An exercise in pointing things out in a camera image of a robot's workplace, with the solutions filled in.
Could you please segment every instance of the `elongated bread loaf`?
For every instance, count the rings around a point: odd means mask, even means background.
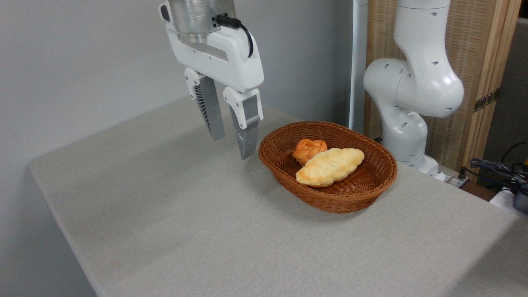
[[[328,187],[342,181],[363,162],[365,155],[355,148],[331,148],[311,158],[297,172],[297,181],[310,187]]]

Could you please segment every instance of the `bun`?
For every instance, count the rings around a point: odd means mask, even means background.
[[[297,144],[293,157],[299,164],[304,166],[308,160],[313,158],[316,154],[320,152],[325,152],[328,149],[326,142],[322,140],[309,140],[302,139]]]
[[[363,162],[365,154],[355,148],[331,148],[318,153],[296,174],[297,181],[310,187],[328,187],[342,181]]]

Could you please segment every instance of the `woven screen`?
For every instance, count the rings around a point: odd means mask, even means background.
[[[464,84],[464,100],[448,118],[424,117],[429,128],[426,154],[448,168],[458,170],[484,154],[495,105],[489,100],[474,112],[475,102],[500,86],[519,6],[520,0],[451,0],[446,51]],[[367,64],[379,58],[405,59],[393,39],[396,9],[396,0],[369,1]],[[380,115],[368,95],[365,134],[382,136]]]

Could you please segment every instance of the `orange bun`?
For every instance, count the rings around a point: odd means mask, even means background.
[[[302,139],[297,144],[293,156],[299,164],[304,166],[308,160],[313,158],[316,154],[328,150],[326,142],[322,140]]]

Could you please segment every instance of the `metal hinge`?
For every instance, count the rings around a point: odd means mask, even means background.
[[[473,108],[473,112],[477,112],[479,109],[482,109],[488,105],[490,105],[493,101],[497,100],[498,94],[499,94],[500,88],[494,90],[493,92],[489,93],[488,95],[482,97],[481,99],[477,100],[475,102],[475,108]]]

